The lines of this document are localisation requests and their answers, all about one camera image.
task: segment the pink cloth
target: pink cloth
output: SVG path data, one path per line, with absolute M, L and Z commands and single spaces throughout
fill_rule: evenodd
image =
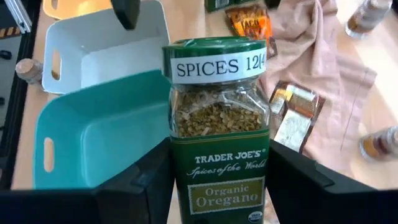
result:
M 336 13 L 334 0 L 282 0 L 270 12 L 279 54 L 269 60 L 261 85 L 270 96 L 279 80 L 291 81 L 326 98 L 303 153 L 350 176 L 362 108 L 376 73 L 338 53 Z M 267 200 L 264 218 L 278 223 L 271 211 Z

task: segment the taco seasoning packet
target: taco seasoning packet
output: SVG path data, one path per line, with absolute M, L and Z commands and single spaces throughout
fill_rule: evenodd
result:
M 253 40 L 267 41 L 267 58 L 278 54 L 276 42 L 272 35 L 271 20 L 265 6 L 234 7 L 225 10 L 236 35 L 246 36 Z
M 302 153 L 325 99 L 296 83 L 279 81 L 270 104 L 274 140 Z

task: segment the green label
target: green label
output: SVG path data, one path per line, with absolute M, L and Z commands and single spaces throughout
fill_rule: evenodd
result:
M 183 223 L 250 223 L 262 213 L 268 150 L 268 130 L 172 138 Z
M 264 177 L 188 185 L 191 214 L 251 208 L 264 204 Z

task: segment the teal plastic basket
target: teal plastic basket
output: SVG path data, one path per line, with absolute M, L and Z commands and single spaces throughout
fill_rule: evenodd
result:
M 91 86 L 51 101 L 37 122 L 35 189 L 96 187 L 169 135 L 170 84 L 160 70 Z M 53 169 L 44 169 L 44 141 Z

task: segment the green jar lid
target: green jar lid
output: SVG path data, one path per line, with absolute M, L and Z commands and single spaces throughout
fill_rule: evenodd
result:
M 265 72 L 266 46 L 248 37 L 179 40 L 163 47 L 165 76 L 178 84 L 250 78 Z

